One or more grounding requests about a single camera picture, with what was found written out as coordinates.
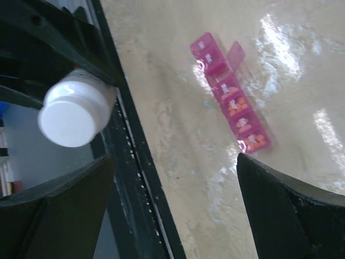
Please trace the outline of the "white-capped pill bottle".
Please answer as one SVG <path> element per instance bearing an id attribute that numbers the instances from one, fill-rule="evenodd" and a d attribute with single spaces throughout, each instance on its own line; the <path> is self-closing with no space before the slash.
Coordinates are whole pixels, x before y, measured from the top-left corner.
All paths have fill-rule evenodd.
<path id="1" fill-rule="evenodd" d="M 53 85 L 44 97 L 38 126 L 63 147 L 89 144 L 108 124 L 118 88 L 78 68 Z"/>

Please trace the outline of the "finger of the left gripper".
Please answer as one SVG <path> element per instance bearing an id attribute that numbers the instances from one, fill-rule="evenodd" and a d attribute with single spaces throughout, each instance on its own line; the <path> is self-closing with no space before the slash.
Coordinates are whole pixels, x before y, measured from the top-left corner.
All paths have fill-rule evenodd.
<path id="1" fill-rule="evenodd" d="M 124 83 L 100 30 L 47 1 L 1 1 L 1 101 L 39 109 L 48 89 L 76 68 L 108 85 Z"/>

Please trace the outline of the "pink weekly pill organizer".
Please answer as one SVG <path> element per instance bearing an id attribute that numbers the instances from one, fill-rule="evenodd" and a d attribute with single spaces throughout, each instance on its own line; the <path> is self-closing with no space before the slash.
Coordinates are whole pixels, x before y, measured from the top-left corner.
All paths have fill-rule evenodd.
<path id="1" fill-rule="evenodd" d="M 268 147 L 270 138 L 236 75 L 245 58 L 240 44 L 233 42 L 223 54 L 213 35 L 206 32 L 190 44 L 190 50 L 241 151 L 252 154 Z"/>

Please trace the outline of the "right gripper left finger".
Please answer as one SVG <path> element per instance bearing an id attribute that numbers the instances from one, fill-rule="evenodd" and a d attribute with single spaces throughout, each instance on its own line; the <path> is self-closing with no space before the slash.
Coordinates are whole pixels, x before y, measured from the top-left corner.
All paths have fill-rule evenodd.
<path id="1" fill-rule="evenodd" d="M 1 198 L 1 258 L 93 258 L 113 175 L 104 155 Z"/>

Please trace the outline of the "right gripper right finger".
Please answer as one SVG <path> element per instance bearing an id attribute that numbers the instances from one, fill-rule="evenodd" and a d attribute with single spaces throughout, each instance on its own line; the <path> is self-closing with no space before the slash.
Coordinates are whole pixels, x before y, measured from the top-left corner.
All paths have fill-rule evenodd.
<path id="1" fill-rule="evenodd" d="M 344 196 L 237 157 L 237 176 L 259 258 L 344 258 Z"/>

